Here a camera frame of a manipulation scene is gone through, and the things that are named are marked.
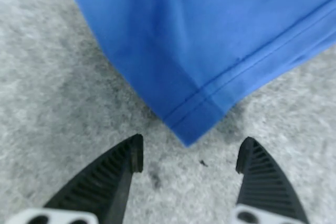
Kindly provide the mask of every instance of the stitching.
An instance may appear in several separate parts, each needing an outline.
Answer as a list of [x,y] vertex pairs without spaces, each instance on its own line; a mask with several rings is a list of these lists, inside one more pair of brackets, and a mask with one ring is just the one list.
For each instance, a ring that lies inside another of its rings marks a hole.
[[[322,16],[321,18],[319,18],[317,21],[315,21],[313,24],[311,24],[310,26],[306,27],[305,29],[303,29],[302,31],[300,31],[298,34],[296,34],[295,36],[293,36],[291,39],[289,39],[287,42],[285,42],[284,44],[282,44],[281,46],[279,46],[278,48],[276,48],[275,50],[271,51],[270,53],[268,53],[267,55],[265,55],[264,57],[262,57],[261,59],[259,59],[258,61],[256,61],[254,64],[252,64],[251,66],[249,66],[248,68],[244,69],[242,72],[238,73],[236,76],[234,76],[233,78],[231,78],[230,80],[228,80],[227,82],[225,82],[224,84],[222,84],[218,89],[216,89],[214,92],[212,92],[211,94],[209,94],[206,98],[204,98],[198,105],[196,105],[192,110],[190,110],[189,112],[187,112],[183,117],[181,117],[176,123],[174,123],[171,128],[176,127],[178,124],[180,124],[182,121],[184,121],[189,115],[191,115],[194,111],[196,111],[204,102],[206,102],[210,97],[212,97],[214,94],[216,94],[217,92],[219,92],[224,86],[228,85],[230,82],[232,82],[234,79],[236,79],[237,77],[239,77],[240,75],[242,75],[244,72],[246,72],[247,70],[251,69],[252,67],[254,67],[255,65],[257,65],[258,63],[260,63],[261,61],[265,60],[266,58],[268,58],[270,55],[272,55],[274,52],[278,51],[279,49],[281,49],[282,47],[284,47],[285,45],[287,45],[288,43],[290,43],[292,40],[294,40],[295,38],[297,38],[298,36],[300,36],[302,33],[304,33],[306,30],[310,29],[312,26],[314,26],[315,24],[317,24],[318,22],[320,22],[321,20],[325,19],[328,15],[330,15],[331,13],[333,13],[336,10],[336,7],[333,8],[331,11],[329,11],[328,13],[326,13],[324,16]],[[208,84],[212,83],[214,81],[215,78],[213,78]]]
[[[333,0],[328,0],[326,1],[324,4],[320,5],[319,7],[317,7],[315,10],[319,9],[321,6],[326,5],[328,2],[333,1]],[[236,63],[234,63],[233,65],[229,66],[228,68],[224,69],[222,72],[220,72],[219,74],[215,75],[214,77],[212,77],[209,81],[207,81],[205,84],[203,84],[200,88],[198,88],[194,93],[192,93],[191,95],[187,96],[184,101],[182,103],[180,103],[178,106],[176,106],[174,109],[172,109],[166,116],[163,117],[163,121],[165,121],[169,116],[171,116],[177,109],[179,109],[180,107],[182,107],[188,100],[190,100],[192,97],[194,97],[195,95],[197,95],[198,93],[200,93],[205,87],[207,87],[210,83],[212,83],[214,80],[216,80],[217,78],[219,78],[221,75],[223,75],[225,72],[228,72],[230,70],[232,70],[233,68],[235,68],[237,65],[239,65],[240,63],[244,62],[245,60],[247,60],[250,56],[252,56],[253,54],[255,54],[256,52],[258,52],[259,50],[263,49],[265,46],[273,43],[277,38],[279,38],[282,34],[284,34],[285,32],[287,32],[288,30],[290,30],[291,28],[295,27],[298,23],[300,23],[303,19],[309,17],[313,12],[315,12],[315,10],[313,10],[312,12],[310,12],[306,17],[303,17],[301,19],[299,19],[297,22],[295,22],[293,25],[289,26],[286,30],[284,30],[283,32],[281,32],[277,37],[275,37],[272,41],[269,41],[267,43],[265,43],[264,45],[262,45],[261,47],[257,48],[256,50],[254,50],[252,53],[250,53],[249,55],[246,55],[243,59],[241,59],[240,61],[237,61]],[[323,18],[325,18],[329,13],[327,13],[326,15],[324,15],[323,17],[321,17],[320,19],[318,19],[316,21],[319,22],[320,20],[322,20]],[[303,31],[305,31],[306,29],[309,29],[312,25],[308,26],[307,28],[305,28],[304,30],[302,30],[300,33],[302,33]]]

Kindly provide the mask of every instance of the dark stain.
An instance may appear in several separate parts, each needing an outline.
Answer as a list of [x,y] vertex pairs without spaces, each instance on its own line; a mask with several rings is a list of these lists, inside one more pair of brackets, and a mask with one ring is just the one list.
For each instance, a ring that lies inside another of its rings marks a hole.
[[203,166],[205,166],[205,167],[209,167],[209,166],[204,162],[204,160],[200,160],[199,162],[200,162],[201,165],[203,165]]
[[159,190],[162,187],[161,178],[159,177],[159,166],[157,163],[151,163],[149,165],[148,175],[151,179],[154,190]]
[[34,191],[29,191],[26,195],[25,195],[25,197],[27,198],[27,199],[30,199],[33,195],[34,195]]
[[149,215],[151,215],[153,213],[153,211],[151,209],[146,209],[145,211],[145,215],[146,217],[148,217]]

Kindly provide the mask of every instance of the gray carpet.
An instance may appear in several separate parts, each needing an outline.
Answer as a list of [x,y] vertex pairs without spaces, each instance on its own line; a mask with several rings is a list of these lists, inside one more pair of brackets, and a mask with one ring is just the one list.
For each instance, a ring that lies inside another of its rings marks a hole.
[[73,0],[0,0],[1,223],[136,132],[145,168],[125,224],[228,223],[248,135],[286,172],[312,223],[336,219],[336,48],[247,97],[186,149],[110,66]]

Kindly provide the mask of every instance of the blue cloth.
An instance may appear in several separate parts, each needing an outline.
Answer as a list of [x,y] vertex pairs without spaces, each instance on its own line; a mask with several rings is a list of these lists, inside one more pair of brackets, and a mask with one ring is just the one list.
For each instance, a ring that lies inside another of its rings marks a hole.
[[76,0],[104,54],[185,145],[336,41],[336,0]]

